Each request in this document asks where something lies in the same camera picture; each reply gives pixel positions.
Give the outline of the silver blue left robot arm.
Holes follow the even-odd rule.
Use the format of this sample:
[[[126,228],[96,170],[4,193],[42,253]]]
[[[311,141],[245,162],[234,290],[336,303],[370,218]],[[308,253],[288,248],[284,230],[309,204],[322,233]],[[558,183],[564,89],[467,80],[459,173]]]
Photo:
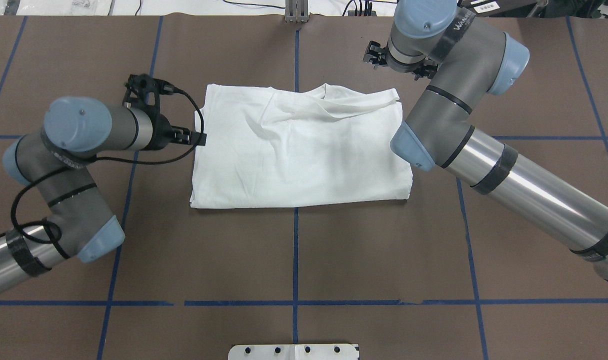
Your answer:
[[[0,234],[0,295],[41,277],[71,258],[88,264],[124,243],[126,235],[89,166],[136,164],[102,156],[105,151],[158,151],[169,144],[206,145],[198,127],[173,126],[158,108],[106,105],[88,96],[64,96],[45,114],[43,126],[4,152],[6,172],[23,188],[10,206],[11,227]]]

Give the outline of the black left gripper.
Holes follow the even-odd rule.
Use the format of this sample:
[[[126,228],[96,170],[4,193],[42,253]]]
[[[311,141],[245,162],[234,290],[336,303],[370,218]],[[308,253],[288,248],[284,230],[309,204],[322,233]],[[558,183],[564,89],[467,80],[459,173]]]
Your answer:
[[[206,145],[207,134],[173,126],[168,119],[160,114],[154,118],[154,151],[162,150],[169,144],[203,147]]]

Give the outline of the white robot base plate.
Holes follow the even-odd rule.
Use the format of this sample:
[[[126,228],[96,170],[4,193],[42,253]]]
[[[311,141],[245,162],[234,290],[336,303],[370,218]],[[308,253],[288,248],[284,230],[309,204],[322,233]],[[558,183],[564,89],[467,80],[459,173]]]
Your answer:
[[[359,360],[357,344],[240,344],[231,347],[229,360]]]

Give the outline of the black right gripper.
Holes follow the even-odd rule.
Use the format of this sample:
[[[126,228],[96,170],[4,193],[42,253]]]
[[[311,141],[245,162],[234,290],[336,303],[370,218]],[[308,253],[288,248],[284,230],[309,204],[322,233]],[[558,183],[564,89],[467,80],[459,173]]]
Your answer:
[[[386,57],[386,47],[382,48],[380,43],[376,41],[370,41],[366,46],[362,61],[366,64],[370,64],[375,67],[388,67],[389,65]]]

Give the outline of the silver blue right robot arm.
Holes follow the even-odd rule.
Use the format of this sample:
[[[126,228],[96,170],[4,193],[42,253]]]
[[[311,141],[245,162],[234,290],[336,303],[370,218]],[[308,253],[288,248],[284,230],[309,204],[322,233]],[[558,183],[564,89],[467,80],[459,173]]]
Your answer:
[[[427,84],[391,137],[419,170],[447,171],[558,240],[608,283],[608,205],[565,182],[481,126],[477,109],[508,92],[530,52],[456,0],[400,0],[384,44],[363,61]]]

